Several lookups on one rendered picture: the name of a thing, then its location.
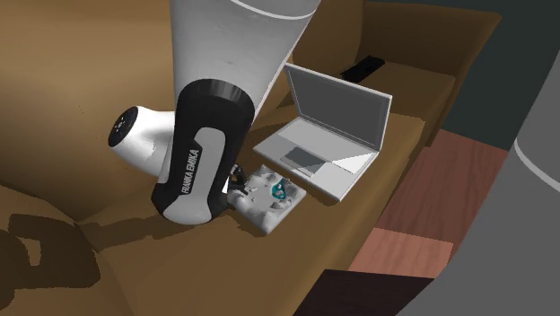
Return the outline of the grey open laptop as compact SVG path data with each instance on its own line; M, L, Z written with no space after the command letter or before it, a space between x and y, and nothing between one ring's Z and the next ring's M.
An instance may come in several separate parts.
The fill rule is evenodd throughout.
M379 156L392 96L284 66L297 117L253 150L340 202Z

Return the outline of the black remote control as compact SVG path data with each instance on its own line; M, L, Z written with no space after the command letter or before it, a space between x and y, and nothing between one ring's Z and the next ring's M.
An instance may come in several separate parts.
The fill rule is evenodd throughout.
M378 57L367 56L355 65L343 71L342 78L351 83L360 83L373 72L385 65L385 61Z

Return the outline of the white flat box teal mark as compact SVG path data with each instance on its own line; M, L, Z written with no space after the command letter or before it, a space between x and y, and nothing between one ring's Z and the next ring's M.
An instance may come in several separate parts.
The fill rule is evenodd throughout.
M245 192L227 190L227 202L263 233L271 233L307 192L266 165L247 177Z

